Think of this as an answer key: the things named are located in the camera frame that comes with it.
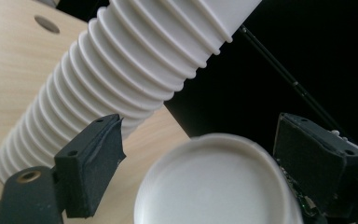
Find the white cylindrical object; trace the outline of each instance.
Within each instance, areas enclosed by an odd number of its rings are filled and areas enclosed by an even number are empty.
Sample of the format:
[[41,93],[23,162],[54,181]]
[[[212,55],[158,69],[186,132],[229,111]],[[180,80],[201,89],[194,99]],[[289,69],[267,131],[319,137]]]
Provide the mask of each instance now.
[[0,147],[0,179],[54,165],[95,119],[119,114],[127,138],[205,67],[260,0],[111,0],[79,35]]

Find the black mechanical part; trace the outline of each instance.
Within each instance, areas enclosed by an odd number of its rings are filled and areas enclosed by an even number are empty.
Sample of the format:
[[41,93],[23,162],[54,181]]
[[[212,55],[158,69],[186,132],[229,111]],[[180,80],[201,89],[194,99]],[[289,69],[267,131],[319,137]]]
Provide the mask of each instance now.
[[[273,157],[300,192],[297,199],[305,220],[324,223],[318,216],[327,216],[329,223],[358,221],[358,148],[345,138],[311,120],[281,113]],[[303,206],[304,198],[315,204],[314,217]]]
[[116,114],[96,119],[55,156],[56,166],[11,176],[0,201],[0,224],[58,224],[64,210],[68,217],[92,217],[126,158],[121,122]]

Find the tabletop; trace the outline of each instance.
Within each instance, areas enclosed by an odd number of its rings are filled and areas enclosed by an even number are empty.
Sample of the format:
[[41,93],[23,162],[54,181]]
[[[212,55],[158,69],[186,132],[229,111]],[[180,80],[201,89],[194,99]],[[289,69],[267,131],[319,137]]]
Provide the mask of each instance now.
[[[44,17],[60,30],[41,27]],[[0,145],[37,95],[54,66],[87,24],[32,0],[0,0]],[[127,158],[118,167],[97,213],[65,223],[132,223],[137,190],[150,166],[189,138],[163,106],[123,142]],[[0,182],[0,196],[3,184]]]

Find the wooden table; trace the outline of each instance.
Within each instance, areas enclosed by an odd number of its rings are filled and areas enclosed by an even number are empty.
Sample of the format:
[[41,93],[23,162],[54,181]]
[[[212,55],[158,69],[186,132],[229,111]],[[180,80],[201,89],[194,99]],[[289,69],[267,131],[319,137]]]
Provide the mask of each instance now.
[[[54,22],[60,33],[39,26],[34,16]],[[0,144],[37,95],[61,56],[87,24],[31,0],[0,0]],[[145,173],[162,154],[188,136],[162,107],[124,141],[127,159],[118,167],[96,215],[65,223],[132,223],[136,193]],[[3,185],[0,182],[0,196]]]

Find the black cable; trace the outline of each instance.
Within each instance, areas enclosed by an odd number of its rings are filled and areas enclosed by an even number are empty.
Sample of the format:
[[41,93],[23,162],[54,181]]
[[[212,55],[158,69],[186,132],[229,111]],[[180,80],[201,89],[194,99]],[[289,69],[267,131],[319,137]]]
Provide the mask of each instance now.
[[261,44],[260,41],[244,26],[240,27],[240,33],[257,49],[258,52],[274,67],[274,69],[285,79],[300,95],[302,99],[315,111],[315,113],[329,126],[331,130],[340,131],[345,137],[348,134],[338,125],[333,117],[323,109],[321,105],[310,95],[305,88],[284,68],[284,66]]

